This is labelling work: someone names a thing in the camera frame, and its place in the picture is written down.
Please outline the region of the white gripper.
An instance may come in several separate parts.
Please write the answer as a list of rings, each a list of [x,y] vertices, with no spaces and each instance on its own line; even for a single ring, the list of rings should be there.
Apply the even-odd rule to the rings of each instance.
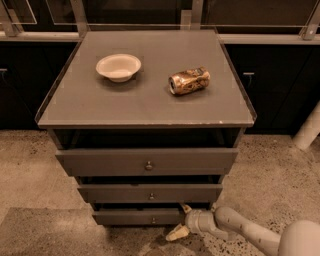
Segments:
[[[178,224],[167,234],[167,241],[171,242],[184,238],[189,235],[190,231],[194,234],[208,233],[215,237],[219,235],[219,230],[215,224],[212,211],[199,209],[192,210],[189,205],[184,203],[181,203],[180,206],[184,213],[187,214],[185,218],[186,226]]]

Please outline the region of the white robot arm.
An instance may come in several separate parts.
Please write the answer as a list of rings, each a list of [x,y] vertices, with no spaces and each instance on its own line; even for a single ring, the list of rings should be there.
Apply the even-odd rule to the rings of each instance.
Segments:
[[[208,233],[222,240],[241,235],[265,256],[320,256],[320,225],[309,220],[298,220],[288,225],[281,235],[260,226],[230,207],[215,210],[192,209],[182,204],[184,225],[178,224],[167,236],[167,241],[190,233]]]

